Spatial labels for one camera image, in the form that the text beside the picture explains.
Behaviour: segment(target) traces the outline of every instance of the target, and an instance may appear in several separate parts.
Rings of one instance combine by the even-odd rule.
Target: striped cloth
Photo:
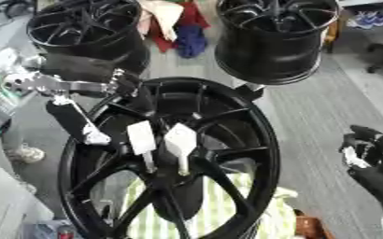
[[[228,177],[236,185],[236,187],[239,189],[242,195],[246,197],[249,193],[250,185],[252,182],[250,176],[248,174],[230,174],[228,175]],[[141,192],[144,189],[145,185],[139,179],[137,179],[133,184],[130,185],[130,187],[127,190],[126,200],[124,201],[122,212],[124,212],[129,207],[129,205],[135,201],[135,199],[141,194]],[[215,183],[207,177],[204,178],[204,195],[205,197],[203,205],[198,214],[195,215],[192,219],[186,221],[186,226],[189,229],[191,238],[198,238],[200,236],[213,232],[220,225],[224,224],[229,218],[231,218],[231,216],[233,216],[235,213],[235,205],[231,197],[217,183]],[[265,218],[269,221],[268,223],[270,223],[272,222],[271,220],[274,217],[266,215]],[[294,231],[294,225],[292,225],[291,223],[285,224],[283,225],[285,227],[290,228],[291,230],[293,226]],[[256,238],[286,238],[278,236],[277,234],[275,234],[275,237],[270,237],[268,236],[268,233],[266,233],[265,230],[261,229],[259,230]],[[135,239],[179,238],[174,223],[159,218],[151,204],[145,210],[143,210],[138,215],[138,217],[134,219],[129,228],[129,235]]]

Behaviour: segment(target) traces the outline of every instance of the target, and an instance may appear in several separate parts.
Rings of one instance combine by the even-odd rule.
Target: robotic arm
[[[357,125],[350,129],[352,133],[344,135],[340,148],[348,174],[383,208],[383,133]]]
[[[142,81],[135,75],[115,68],[112,62],[84,57],[49,54],[24,59],[4,78],[4,87],[17,94],[38,91],[51,97],[47,111],[79,142],[106,146],[111,138],[86,116],[70,95],[145,97],[138,93]]]

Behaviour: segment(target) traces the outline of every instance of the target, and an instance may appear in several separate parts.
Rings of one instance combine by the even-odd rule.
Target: tire rim lip
[[[29,22],[27,22],[26,34],[29,35],[29,38],[31,41],[33,41],[35,44],[42,46],[42,47],[45,46],[45,47],[54,47],[54,48],[77,48],[77,47],[88,47],[89,45],[99,43],[100,41],[107,41],[107,43],[108,42],[111,43],[115,39],[122,39],[122,38],[124,38],[124,35],[130,34],[132,31],[135,31],[136,26],[139,23],[139,16],[140,16],[140,12],[142,12],[142,7],[136,1],[133,1],[133,0],[125,0],[125,1],[128,2],[129,4],[132,4],[133,6],[135,6],[136,15],[133,18],[132,22],[125,27],[126,29],[123,29],[122,31],[117,32],[114,35],[109,35],[109,36],[105,36],[105,37],[102,37],[102,38],[94,40],[94,41],[85,42],[85,43],[81,43],[81,44],[73,44],[73,45],[71,45],[71,44],[69,44],[69,45],[56,45],[56,44],[50,44],[50,43],[46,43],[46,42],[38,40],[36,37],[34,37],[31,34],[32,30],[30,29],[30,28],[33,28],[34,21],[36,21],[36,16],[41,16],[42,13],[45,13],[47,10],[51,10],[54,7],[62,6],[63,5],[62,3],[57,3],[57,4],[53,4],[51,6],[47,6],[47,7],[43,8],[42,10],[40,10],[36,15],[34,15],[34,17],[32,19],[30,19]]]
[[[255,35],[273,35],[273,36],[277,36],[277,37],[283,37],[284,35],[289,35],[289,36],[291,36],[291,35],[293,35],[293,36],[295,36],[295,35],[307,35],[307,34],[315,33],[315,32],[322,31],[322,30],[326,29],[330,24],[332,24],[334,21],[336,21],[340,15],[340,7],[338,6],[337,2],[335,2],[333,0],[332,4],[331,4],[331,7],[333,8],[333,11],[335,12],[333,14],[333,17],[330,20],[323,23],[322,25],[316,27],[315,29],[309,29],[309,30],[304,30],[304,31],[299,31],[299,32],[291,32],[291,33],[269,32],[269,31],[265,31],[263,29],[252,30],[252,29],[249,29],[246,27],[242,27],[242,26],[234,23],[233,21],[230,21],[229,19],[227,19],[225,17],[225,15],[221,12],[220,7],[226,1],[232,1],[232,0],[219,0],[216,4],[216,11],[217,11],[217,14],[220,17],[222,23],[226,26],[237,28],[237,29],[242,30],[242,31],[248,31],[248,32],[255,34]]]
[[[260,136],[258,134],[262,134],[262,139],[265,140],[265,144],[269,147],[269,155],[270,159],[268,161],[268,172],[269,177],[266,177],[267,179],[264,179],[265,187],[261,189],[261,187],[255,187],[255,178],[253,179],[253,184],[250,190],[250,193],[248,195],[247,201],[254,205],[254,208],[256,208],[260,215],[267,207],[268,203],[273,197],[274,191],[276,189],[278,178],[279,178],[279,167],[280,167],[280,158],[279,158],[279,149],[278,149],[278,142],[275,136],[275,133],[273,131],[272,126],[268,122],[267,118],[264,116],[262,111],[255,106],[253,103],[247,101],[242,96],[238,95],[237,92],[234,92],[234,90],[229,89],[223,85],[220,85],[219,83],[211,82],[204,79],[199,78],[192,78],[192,77],[164,77],[164,78],[158,78],[150,81],[146,81],[147,83],[155,83],[155,82],[169,82],[173,80],[183,80],[185,81],[191,81],[194,80],[196,83],[204,83],[206,85],[212,86],[216,89],[216,92],[221,94],[223,97],[229,97],[234,98],[234,101],[241,106],[245,105],[247,108],[250,109],[251,113],[251,119],[255,121],[255,123],[261,127],[259,127],[257,130],[257,138],[260,139]],[[102,101],[98,105],[94,107],[94,109],[89,113],[89,115],[92,117],[92,119],[96,119],[99,117],[103,112],[106,111],[105,105],[109,102],[115,101],[117,99],[120,99],[119,96],[111,96],[107,98],[106,100]],[[77,215],[76,211],[74,209],[74,206],[77,204],[74,204],[74,202],[70,202],[71,200],[68,200],[66,194],[71,189],[71,185],[73,184],[72,180],[72,171],[74,165],[74,159],[73,156],[76,152],[76,141],[75,139],[69,138],[67,141],[63,156],[61,158],[60,167],[59,167],[59,177],[58,177],[58,189],[61,197],[61,202],[63,204],[64,212],[68,215],[68,217],[71,219],[71,221],[75,224],[75,226],[78,228],[78,231],[81,235],[85,236],[86,238],[95,238],[94,236],[100,236],[97,234],[98,232],[92,232],[91,228],[86,225],[86,218],[82,218],[84,216]],[[259,174],[262,172],[261,166],[258,166],[258,168],[255,171],[255,174]],[[261,199],[253,198],[251,199],[251,194],[258,195]],[[211,239],[211,238],[237,238],[238,236],[241,236],[244,234],[247,230],[250,229],[250,227],[255,223],[255,221],[251,220],[243,220],[240,225],[236,226],[233,230],[226,230],[223,228],[218,232],[220,228],[222,228],[225,224],[223,224],[221,227],[217,228],[215,231],[211,232],[210,234],[207,234],[201,238],[205,239]]]

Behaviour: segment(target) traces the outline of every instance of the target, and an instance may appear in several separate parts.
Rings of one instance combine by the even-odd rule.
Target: wheel rim
[[[220,0],[218,14],[235,27],[270,34],[307,34],[327,27],[338,16],[335,1]]]
[[[277,185],[278,145],[267,119],[251,102],[241,98],[233,90],[214,82],[195,78],[163,78],[147,81],[144,85],[152,92],[154,103],[152,112],[154,113],[144,114],[144,112],[132,109],[133,106],[128,108],[124,105],[130,105],[129,101],[122,101],[118,96],[113,96],[92,111],[92,118],[96,123],[105,125],[102,128],[103,131],[106,131],[106,122],[110,120],[109,117],[114,117],[115,114],[128,115],[128,118],[133,121],[148,119],[155,127],[155,133],[159,135],[157,141],[165,133],[166,125],[170,126],[175,121],[186,123],[199,133],[201,143],[200,147],[189,157],[191,175],[188,177],[176,176],[175,181],[167,180],[165,174],[160,176],[158,172],[162,172],[165,167],[167,170],[165,172],[168,172],[171,165],[163,162],[163,154],[160,152],[154,155],[157,166],[159,166],[157,174],[150,175],[145,173],[143,162],[132,154],[129,147],[122,147],[123,150],[119,154],[111,154],[101,148],[77,145],[73,139],[70,139],[64,150],[59,175],[59,189],[65,213],[77,226],[79,232],[87,238],[125,238],[132,220],[147,205],[156,203],[156,198],[163,198],[165,201],[163,205],[169,209],[170,220],[176,224],[180,238],[190,238],[184,222],[184,208],[180,207],[177,202],[176,191],[180,187],[186,187],[184,185],[187,185],[187,182],[194,182],[197,178],[207,176],[231,196],[235,203],[236,214],[225,224],[202,238],[238,238],[257,221],[268,205]],[[178,105],[176,108],[168,107],[173,102],[177,104],[180,99],[183,99],[182,107],[178,107]],[[186,110],[186,104],[193,105],[190,107],[193,110]],[[238,121],[242,121],[242,124],[246,123],[246,127],[250,126],[250,131],[238,133],[243,129],[236,124]],[[234,136],[228,136],[226,133],[220,134],[219,132],[222,131],[214,130],[219,125],[233,132]],[[125,137],[124,134],[121,134],[122,130],[116,132],[115,126],[112,127],[111,132],[107,132],[108,134]],[[218,138],[228,148],[206,148],[203,140],[207,135]],[[228,137],[238,137],[242,142],[228,139]],[[251,138],[251,142],[247,142],[245,138]],[[94,152],[98,156],[109,155],[109,160],[101,165],[100,170],[93,167],[87,169],[88,164],[95,164],[95,162],[86,160],[97,158],[97,155],[87,157]],[[228,164],[242,158],[252,159],[254,167],[254,181],[247,198],[242,196],[220,167],[224,163]],[[89,201],[91,199],[89,190],[97,182],[121,170],[134,172],[144,181],[147,188],[111,227],[100,219],[94,210]]]
[[[37,44],[74,47],[111,40],[135,28],[140,7],[129,0],[62,2],[46,7],[28,23],[27,34]]]

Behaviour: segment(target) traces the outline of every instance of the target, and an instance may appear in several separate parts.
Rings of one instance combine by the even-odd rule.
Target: wheel spoke
[[[176,198],[173,195],[173,191],[170,189],[165,189],[164,202],[168,209],[168,213],[176,224],[180,239],[191,239],[189,230],[187,229],[183,213],[178,205]]]
[[[193,160],[204,176],[208,176],[213,179],[231,196],[236,205],[237,214],[247,215],[251,212],[251,210],[255,210],[248,203],[247,199],[244,198],[241,192],[236,188],[234,183],[215,162],[211,162],[205,158],[200,157],[194,158]]]
[[[235,13],[235,12],[240,11],[240,10],[246,10],[249,7],[255,7],[255,8],[257,8],[257,9],[262,11],[262,8],[260,6],[258,6],[257,4],[245,4],[245,5],[241,5],[239,7],[230,8],[230,9],[224,11],[223,15],[226,15],[226,14],[229,14],[229,13]]]
[[[316,12],[321,12],[329,15],[335,15],[335,12],[327,9],[318,9],[318,8],[302,8],[302,11],[316,11]]]
[[[142,114],[141,112],[135,111],[135,110],[128,108],[128,107],[125,107],[123,105],[118,105],[115,103],[109,103],[108,107],[110,109],[113,109],[113,110],[123,114],[123,115],[129,116],[129,117],[132,117],[132,118],[135,118],[138,120],[148,120],[149,119],[149,117]]]
[[[268,16],[269,14],[270,14],[270,13],[266,13],[266,12],[264,12],[263,14],[260,14],[260,15],[258,15],[258,16],[256,16],[256,17],[254,17],[254,18],[250,18],[250,19],[248,19],[248,20],[242,21],[239,25],[240,25],[241,27],[244,27],[244,26],[247,25],[248,23],[250,23],[250,22],[252,22],[252,21],[255,21],[255,20],[257,20],[257,19],[260,19],[260,18],[264,18],[264,17]]]
[[[123,213],[123,215],[115,222],[113,227],[113,237],[120,238],[127,234],[129,225],[132,221],[149,205],[152,203],[156,191],[147,187],[141,195],[132,203],[131,206]]]
[[[268,147],[234,148],[215,150],[215,161],[218,164],[242,158],[251,158],[255,162],[263,162],[268,157]]]
[[[199,128],[207,126],[207,124],[218,123],[219,120],[240,120],[244,118],[247,114],[248,114],[247,108],[233,109],[230,111],[220,113],[215,116],[208,116],[208,117],[203,117],[201,119],[198,119],[197,121],[194,122],[194,124],[192,125],[192,128],[194,128],[195,130],[198,130]]]
[[[95,21],[91,16],[90,14],[87,12],[87,10],[83,9],[81,11],[81,14],[82,14],[82,21],[84,24],[87,24],[87,25],[91,25],[91,26],[95,26],[97,28],[100,28],[100,29],[103,29],[103,30],[106,30],[106,31],[109,31],[111,34],[116,34],[115,31],[113,31],[112,29],[104,26],[102,23],[98,22],[98,21]]]
[[[68,26],[68,22],[60,23],[59,26],[55,28],[55,30],[53,30],[53,32],[50,34],[50,37],[48,37],[48,40],[46,41],[46,43],[50,43],[50,41],[52,41],[53,38],[59,35],[67,26]]]
[[[115,153],[110,159],[105,161],[99,168],[71,189],[68,195],[88,195],[98,182],[118,171],[134,168],[132,166],[133,164],[135,164],[135,161],[126,161],[125,159],[122,161],[120,153]]]
[[[311,21],[302,10],[298,10],[296,15],[306,22],[312,29],[317,29],[317,25]]]

